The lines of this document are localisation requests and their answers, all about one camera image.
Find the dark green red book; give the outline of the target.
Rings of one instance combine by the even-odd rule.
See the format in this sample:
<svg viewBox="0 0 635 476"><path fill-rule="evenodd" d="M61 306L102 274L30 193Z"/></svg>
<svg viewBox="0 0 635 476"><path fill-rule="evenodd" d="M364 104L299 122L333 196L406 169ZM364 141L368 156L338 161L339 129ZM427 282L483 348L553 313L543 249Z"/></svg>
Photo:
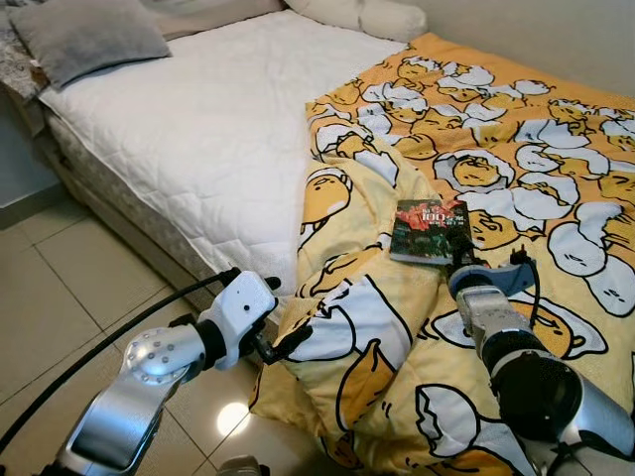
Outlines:
<svg viewBox="0 0 635 476"><path fill-rule="evenodd" d="M462 200L399 200L394 216L389 248L394 260L449 266L449 236L471 239L467 205Z"/></svg>

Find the yellow egg print quilt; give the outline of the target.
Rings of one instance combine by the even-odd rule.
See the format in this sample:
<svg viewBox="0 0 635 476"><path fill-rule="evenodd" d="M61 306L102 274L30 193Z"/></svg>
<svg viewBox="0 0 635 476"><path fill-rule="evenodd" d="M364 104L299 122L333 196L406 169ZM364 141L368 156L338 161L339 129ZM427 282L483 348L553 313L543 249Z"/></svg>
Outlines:
<svg viewBox="0 0 635 476"><path fill-rule="evenodd" d="M501 418L439 266L389 255L405 199L466 203L476 257L535 260L532 331L623 408L635 344L635 101L422 35L308 107L298 285L280 312L313 335L260 372L255 416L364 475L518 476L441 467L419 391Z"/></svg>

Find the grey plush pillow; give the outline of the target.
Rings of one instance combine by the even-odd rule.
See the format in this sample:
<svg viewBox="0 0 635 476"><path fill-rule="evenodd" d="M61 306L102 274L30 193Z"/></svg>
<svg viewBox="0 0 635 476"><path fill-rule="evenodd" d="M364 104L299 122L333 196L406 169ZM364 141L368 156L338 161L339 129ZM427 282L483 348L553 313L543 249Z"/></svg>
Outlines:
<svg viewBox="0 0 635 476"><path fill-rule="evenodd" d="M6 14L55 89L99 69L171 54L140 0L44 0L9 6Z"/></svg>

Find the grey robot leg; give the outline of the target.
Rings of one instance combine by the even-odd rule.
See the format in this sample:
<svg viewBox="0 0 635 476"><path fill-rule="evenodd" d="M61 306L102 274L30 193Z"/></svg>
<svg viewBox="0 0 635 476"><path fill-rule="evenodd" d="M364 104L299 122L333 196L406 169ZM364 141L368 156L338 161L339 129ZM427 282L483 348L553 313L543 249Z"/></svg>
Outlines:
<svg viewBox="0 0 635 476"><path fill-rule="evenodd" d="M236 456L219 464L216 476L271 476L271 468L254 456Z"/></svg>

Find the white quilted mattress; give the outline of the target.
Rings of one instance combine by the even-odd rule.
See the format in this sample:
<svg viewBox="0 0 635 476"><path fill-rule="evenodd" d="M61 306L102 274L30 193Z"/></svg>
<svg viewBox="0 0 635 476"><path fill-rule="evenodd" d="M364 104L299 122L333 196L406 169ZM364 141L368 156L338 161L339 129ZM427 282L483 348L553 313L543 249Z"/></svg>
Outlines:
<svg viewBox="0 0 635 476"><path fill-rule="evenodd" d="M169 47L41 101L200 266L280 278L286 298L313 159L306 107L403 44L282 10Z"/></svg>

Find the beige bolster pillow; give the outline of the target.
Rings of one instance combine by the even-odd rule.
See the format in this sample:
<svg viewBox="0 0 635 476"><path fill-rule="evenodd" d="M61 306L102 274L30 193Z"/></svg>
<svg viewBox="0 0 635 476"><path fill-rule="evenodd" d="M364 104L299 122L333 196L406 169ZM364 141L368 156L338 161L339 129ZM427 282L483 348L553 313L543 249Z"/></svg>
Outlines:
<svg viewBox="0 0 635 476"><path fill-rule="evenodd" d="M282 0L303 17L324 26L353 29L376 38L407 44L428 31L418 6L393 0Z"/></svg>

